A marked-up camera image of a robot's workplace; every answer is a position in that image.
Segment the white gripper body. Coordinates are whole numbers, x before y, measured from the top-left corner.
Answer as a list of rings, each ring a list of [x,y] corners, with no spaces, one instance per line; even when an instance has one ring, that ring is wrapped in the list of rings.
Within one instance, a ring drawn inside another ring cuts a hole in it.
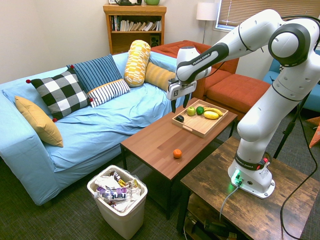
[[[170,101],[176,100],[179,97],[191,94],[196,90],[197,82],[193,81],[190,84],[182,85],[182,82],[176,79],[170,79],[168,81],[168,88],[166,97]]]

